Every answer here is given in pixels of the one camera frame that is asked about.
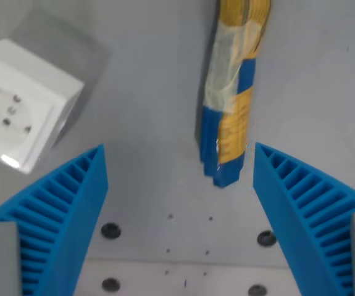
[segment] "black dot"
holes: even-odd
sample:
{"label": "black dot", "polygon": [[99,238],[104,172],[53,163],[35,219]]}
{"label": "black dot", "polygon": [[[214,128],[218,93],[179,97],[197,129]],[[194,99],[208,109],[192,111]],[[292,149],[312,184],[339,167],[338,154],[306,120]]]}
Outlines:
{"label": "black dot", "polygon": [[253,285],[248,291],[249,296],[265,296],[268,294],[267,289],[263,285]]}
{"label": "black dot", "polygon": [[102,282],[102,288],[106,292],[116,293],[121,289],[121,284],[118,281],[118,279],[114,279],[114,278],[110,277],[109,279],[105,279]]}
{"label": "black dot", "polygon": [[117,239],[121,236],[120,226],[115,223],[107,223],[103,225],[101,232],[106,239]]}
{"label": "black dot", "polygon": [[277,239],[275,237],[275,234],[270,231],[262,231],[258,236],[257,236],[257,242],[259,245],[263,247],[271,247],[276,244]]}
{"label": "black dot", "polygon": [[11,124],[11,120],[9,120],[8,118],[3,119],[3,124],[6,126],[9,126]]}

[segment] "screw hole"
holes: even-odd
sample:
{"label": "screw hole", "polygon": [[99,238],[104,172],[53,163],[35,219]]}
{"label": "screw hole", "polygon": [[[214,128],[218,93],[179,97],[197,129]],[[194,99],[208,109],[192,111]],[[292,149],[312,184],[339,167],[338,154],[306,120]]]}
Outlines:
{"label": "screw hole", "polygon": [[267,289],[263,285],[253,285],[248,291],[249,296],[265,296],[268,294]]}
{"label": "screw hole", "polygon": [[272,231],[266,230],[258,235],[257,242],[262,247],[271,247],[276,244],[277,238]]}
{"label": "screw hole", "polygon": [[102,282],[102,288],[106,292],[116,293],[121,289],[121,284],[118,281],[118,279],[114,279],[114,278],[110,277],[109,279],[105,279]]}
{"label": "screw hole", "polygon": [[115,223],[107,223],[102,226],[101,233],[106,239],[117,239],[121,236],[121,229]]}

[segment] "electrical outlet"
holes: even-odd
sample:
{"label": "electrical outlet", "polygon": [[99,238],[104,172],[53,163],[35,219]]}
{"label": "electrical outlet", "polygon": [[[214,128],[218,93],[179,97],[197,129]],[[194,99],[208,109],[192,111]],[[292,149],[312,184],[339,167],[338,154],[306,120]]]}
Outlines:
{"label": "electrical outlet", "polygon": [[0,161],[30,173],[82,89],[81,81],[8,39],[0,41]]}

